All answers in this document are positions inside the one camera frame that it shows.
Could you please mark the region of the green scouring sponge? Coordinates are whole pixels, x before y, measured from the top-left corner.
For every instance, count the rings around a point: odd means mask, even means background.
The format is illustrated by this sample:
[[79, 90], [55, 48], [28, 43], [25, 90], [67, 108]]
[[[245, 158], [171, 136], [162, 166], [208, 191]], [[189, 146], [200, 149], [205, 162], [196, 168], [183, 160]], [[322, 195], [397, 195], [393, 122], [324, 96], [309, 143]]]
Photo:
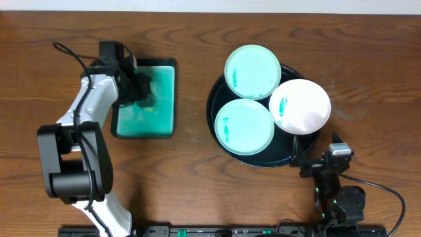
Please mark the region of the green scouring sponge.
[[152, 78], [144, 72], [136, 74], [138, 94], [136, 105], [142, 108], [153, 107], [155, 97], [151, 89]]

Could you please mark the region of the mint plate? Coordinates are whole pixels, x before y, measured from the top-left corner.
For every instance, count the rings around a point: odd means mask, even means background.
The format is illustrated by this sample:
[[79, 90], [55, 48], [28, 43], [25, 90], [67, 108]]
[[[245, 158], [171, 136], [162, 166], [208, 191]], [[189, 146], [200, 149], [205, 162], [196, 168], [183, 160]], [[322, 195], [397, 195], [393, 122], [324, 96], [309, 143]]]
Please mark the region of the mint plate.
[[254, 155], [269, 146], [274, 137], [274, 121], [268, 109], [251, 99], [235, 99], [216, 114], [217, 140], [236, 155]]
[[239, 97], [260, 100], [278, 87], [282, 70], [271, 50], [249, 44], [238, 47], [229, 55], [224, 77], [228, 87]]

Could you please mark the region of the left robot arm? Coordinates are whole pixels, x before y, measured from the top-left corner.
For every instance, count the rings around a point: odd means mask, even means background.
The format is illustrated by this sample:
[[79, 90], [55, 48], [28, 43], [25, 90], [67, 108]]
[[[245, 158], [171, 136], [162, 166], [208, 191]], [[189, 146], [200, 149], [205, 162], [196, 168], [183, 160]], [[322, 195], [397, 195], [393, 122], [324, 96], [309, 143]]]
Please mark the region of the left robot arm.
[[143, 236], [114, 193], [113, 167], [102, 133], [110, 108], [139, 93], [132, 55], [103, 57], [84, 67], [80, 91], [67, 112], [37, 131], [45, 191], [82, 211], [98, 236]]

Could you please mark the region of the white plate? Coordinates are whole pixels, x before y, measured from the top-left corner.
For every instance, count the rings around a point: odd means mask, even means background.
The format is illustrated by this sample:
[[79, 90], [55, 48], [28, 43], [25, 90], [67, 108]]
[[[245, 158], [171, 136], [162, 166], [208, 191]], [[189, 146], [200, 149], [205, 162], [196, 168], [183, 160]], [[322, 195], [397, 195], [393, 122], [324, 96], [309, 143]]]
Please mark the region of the white plate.
[[270, 96], [268, 106], [275, 124], [296, 135], [321, 129], [332, 110], [327, 92], [317, 83], [305, 79], [280, 84]]

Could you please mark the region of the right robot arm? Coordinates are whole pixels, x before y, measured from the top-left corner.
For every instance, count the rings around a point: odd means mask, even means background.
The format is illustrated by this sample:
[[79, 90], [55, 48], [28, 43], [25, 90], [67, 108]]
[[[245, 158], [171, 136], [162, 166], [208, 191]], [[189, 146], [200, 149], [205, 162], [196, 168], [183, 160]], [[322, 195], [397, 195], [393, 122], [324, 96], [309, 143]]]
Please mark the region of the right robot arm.
[[354, 152], [339, 136], [332, 134], [332, 143], [320, 159], [307, 159], [297, 136], [293, 139], [291, 167], [299, 167], [301, 178], [312, 178], [315, 183], [316, 210], [323, 221], [306, 230], [306, 236], [327, 236], [353, 226], [364, 219], [365, 191], [359, 186], [342, 186], [339, 176], [350, 165]]

